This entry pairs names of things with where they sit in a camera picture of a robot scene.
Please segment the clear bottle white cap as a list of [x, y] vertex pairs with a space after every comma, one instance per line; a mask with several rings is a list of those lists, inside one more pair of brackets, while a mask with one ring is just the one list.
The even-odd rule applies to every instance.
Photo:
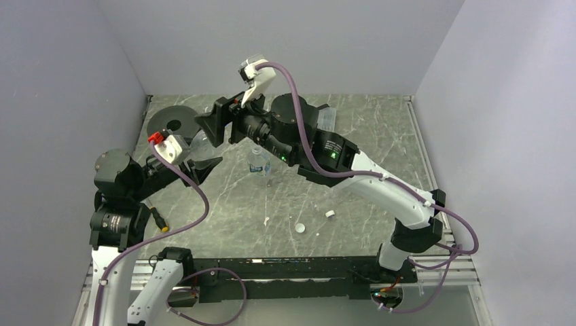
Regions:
[[192, 138], [188, 160], [200, 162], [219, 157], [220, 155], [219, 149], [212, 146], [204, 131], [199, 130]]

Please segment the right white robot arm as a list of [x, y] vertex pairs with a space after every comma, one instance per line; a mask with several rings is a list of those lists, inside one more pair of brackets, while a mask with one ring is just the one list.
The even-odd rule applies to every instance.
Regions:
[[290, 94], [277, 96], [269, 110], [265, 97], [241, 103], [243, 95], [221, 97], [211, 112], [195, 117], [210, 143], [219, 147], [225, 129], [231, 125], [228, 142], [249, 139], [288, 166], [297, 166], [298, 175], [317, 185], [346, 190], [373, 202], [395, 218], [389, 241], [380, 245], [374, 272], [390, 282], [413, 253], [422, 253], [442, 238], [443, 225], [436, 219], [436, 206], [445, 204], [445, 193], [412, 187], [371, 160], [353, 142], [318, 126], [320, 107], [299, 99], [306, 139], [317, 164], [329, 173], [350, 173], [349, 177], [328, 177], [317, 172], [306, 157]]

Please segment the labelled water bottle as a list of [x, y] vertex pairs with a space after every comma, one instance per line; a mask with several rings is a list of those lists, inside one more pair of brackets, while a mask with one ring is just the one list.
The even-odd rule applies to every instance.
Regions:
[[264, 187], [269, 186], [271, 161], [268, 152], [261, 146], [253, 147], [247, 158], [249, 174]]

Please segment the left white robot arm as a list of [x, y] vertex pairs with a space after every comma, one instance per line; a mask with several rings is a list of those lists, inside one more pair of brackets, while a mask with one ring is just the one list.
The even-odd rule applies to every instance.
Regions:
[[150, 325], [172, 288], [190, 283], [196, 268], [189, 249], [166, 247], [145, 288], [130, 299], [132, 275], [150, 217], [158, 227], [166, 224], [144, 200], [185, 175], [202, 184], [222, 161], [188, 160], [178, 173], [155, 156], [137, 163], [127, 151], [112, 149], [98, 157], [94, 184], [97, 188], [90, 220], [92, 285], [86, 325]]

